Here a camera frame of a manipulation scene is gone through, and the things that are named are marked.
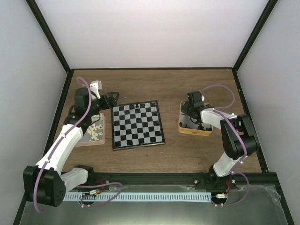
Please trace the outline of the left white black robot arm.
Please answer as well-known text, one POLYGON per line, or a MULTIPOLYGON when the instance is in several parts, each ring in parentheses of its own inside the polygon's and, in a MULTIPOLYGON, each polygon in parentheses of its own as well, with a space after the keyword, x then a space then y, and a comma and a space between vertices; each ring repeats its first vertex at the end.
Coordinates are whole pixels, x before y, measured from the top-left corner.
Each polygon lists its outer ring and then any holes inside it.
POLYGON ((23 171, 28 202, 33 202, 34 206, 57 207, 70 190, 95 186, 96 178, 91 166, 77 165, 67 173, 62 173, 62 168, 73 148, 92 125, 92 117, 116 106, 119 95, 118 92, 101 95, 97 88, 79 88, 75 91, 74 104, 69 108, 56 141, 35 166, 27 166, 23 171))

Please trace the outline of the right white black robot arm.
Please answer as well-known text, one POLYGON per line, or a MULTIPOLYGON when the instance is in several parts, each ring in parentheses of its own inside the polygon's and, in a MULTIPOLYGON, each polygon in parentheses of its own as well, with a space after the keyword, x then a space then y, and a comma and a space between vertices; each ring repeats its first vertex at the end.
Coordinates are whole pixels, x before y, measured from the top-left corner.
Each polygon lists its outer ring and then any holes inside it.
POLYGON ((205 174, 207 183, 214 189, 220 188, 238 164, 256 152, 259 141, 250 117, 221 112, 204 102, 200 91, 187 94, 187 101, 181 102, 179 127, 190 134, 209 135, 213 128, 221 131, 224 152, 220 159, 205 174))

